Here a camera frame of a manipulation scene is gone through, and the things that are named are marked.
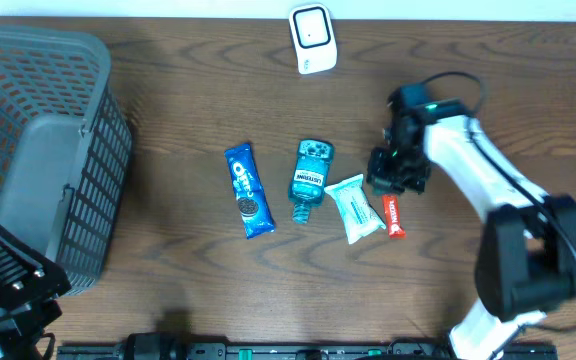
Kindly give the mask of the teal Listerine mouthwash bottle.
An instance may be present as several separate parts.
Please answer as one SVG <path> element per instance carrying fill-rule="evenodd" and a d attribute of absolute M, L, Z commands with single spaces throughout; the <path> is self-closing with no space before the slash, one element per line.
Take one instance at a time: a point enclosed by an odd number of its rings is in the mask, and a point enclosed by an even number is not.
<path fill-rule="evenodd" d="M 334 146 L 329 142 L 304 139 L 299 143 L 288 193 L 294 204 L 292 219 L 295 223 L 306 224 L 311 210 L 322 204 L 334 154 Z"/>

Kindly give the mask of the mint green wipes pack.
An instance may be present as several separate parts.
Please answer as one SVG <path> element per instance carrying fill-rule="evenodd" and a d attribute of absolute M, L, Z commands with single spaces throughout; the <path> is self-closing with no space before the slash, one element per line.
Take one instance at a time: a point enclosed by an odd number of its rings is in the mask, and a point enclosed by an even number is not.
<path fill-rule="evenodd" d="M 349 245 L 379 229 L 386 229 L 363 191 L 363 180 L 364 175 L 357 174 L 324 188 L 337 206 Z"/>

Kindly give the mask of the red snack bar wrapper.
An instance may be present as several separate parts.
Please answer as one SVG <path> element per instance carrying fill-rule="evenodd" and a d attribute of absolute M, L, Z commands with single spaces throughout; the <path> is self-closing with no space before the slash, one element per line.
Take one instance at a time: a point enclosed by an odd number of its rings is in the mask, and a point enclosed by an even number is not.
<path fill-rule="evenodd" d="M 387 231 L 390 238 L 404 239 L 406 232 L 400 221 L 399 204 L 396 195 L 388 194 L 382 196 L 385 218 L 387 220 Z"/>

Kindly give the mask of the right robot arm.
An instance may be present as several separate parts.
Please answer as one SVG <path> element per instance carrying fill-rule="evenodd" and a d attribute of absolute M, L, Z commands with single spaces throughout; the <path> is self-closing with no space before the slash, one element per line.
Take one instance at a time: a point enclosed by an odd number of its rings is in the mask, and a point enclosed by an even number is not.
<path fill-rule="evenodd" d="M 477 299 L 449 333 L 459 359 L 499 359 L 523 330 L 576 298 L 576 201 L 525 177 L 459 99 L 434 101 L 425 82 L 388 98 L 392 122 L 375 148 L 368 183 L 379 194 L 421 194 L 439 166 L 479 216 Z"/>

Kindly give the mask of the blue Oreo cookie pack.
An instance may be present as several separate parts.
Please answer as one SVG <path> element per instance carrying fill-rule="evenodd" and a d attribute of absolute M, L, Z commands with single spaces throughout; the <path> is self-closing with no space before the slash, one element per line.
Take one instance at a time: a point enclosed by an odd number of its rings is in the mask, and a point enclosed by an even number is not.
<path fill-rule="evenodd" d="M 233 193 L 244 225 L 246 238 L 275 231 L 264 187 L 257 172 L 252 147 L 248 143 L 224 152 Z"/>

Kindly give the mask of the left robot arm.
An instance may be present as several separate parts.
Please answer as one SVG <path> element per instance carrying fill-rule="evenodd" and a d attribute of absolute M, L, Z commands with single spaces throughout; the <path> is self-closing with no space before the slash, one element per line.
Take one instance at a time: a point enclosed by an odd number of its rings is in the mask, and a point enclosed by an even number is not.
<path fill-rule="evenodd" d="M 0 359 L 50 359 L 56 338 L 45 328 L 70 290 L 64 269 L 0 225 Z"/>

